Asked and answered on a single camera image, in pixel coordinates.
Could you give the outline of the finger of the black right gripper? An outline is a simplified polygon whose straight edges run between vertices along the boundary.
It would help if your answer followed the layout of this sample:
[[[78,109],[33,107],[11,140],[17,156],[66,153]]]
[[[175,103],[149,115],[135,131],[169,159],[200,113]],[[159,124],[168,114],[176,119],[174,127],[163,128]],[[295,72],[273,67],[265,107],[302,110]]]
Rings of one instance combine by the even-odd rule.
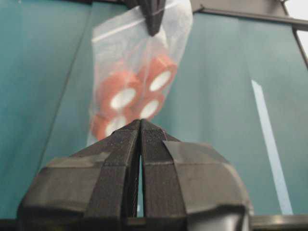
[[[145,5],[144,4],[145,4],[144,0],[126,0],[126,6],[129,9],[132,9],[132,8],[139,6],[142,12],[145,11]]]
[[[166,1],[165,0],[144,0],[143,15],[145,17],[148,33],[155,36],[162,23]]]

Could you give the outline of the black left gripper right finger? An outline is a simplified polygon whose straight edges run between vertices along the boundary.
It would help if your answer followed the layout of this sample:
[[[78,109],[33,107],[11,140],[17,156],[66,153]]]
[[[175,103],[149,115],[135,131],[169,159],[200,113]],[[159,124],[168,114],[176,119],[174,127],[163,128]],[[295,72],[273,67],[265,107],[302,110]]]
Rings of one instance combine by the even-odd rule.
[[[214,148],[181,142],[147,120],[140,135],[147,230],[251,230],[247,189]]]

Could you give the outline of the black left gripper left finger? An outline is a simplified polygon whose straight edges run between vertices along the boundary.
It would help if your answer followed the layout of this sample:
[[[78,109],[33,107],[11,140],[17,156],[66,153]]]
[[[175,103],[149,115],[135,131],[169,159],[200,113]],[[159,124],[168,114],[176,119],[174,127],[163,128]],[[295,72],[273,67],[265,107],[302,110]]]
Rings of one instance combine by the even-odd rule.
[[[19,231],[119,231],[137,214],[141,122],[50,161],[17,210]]]

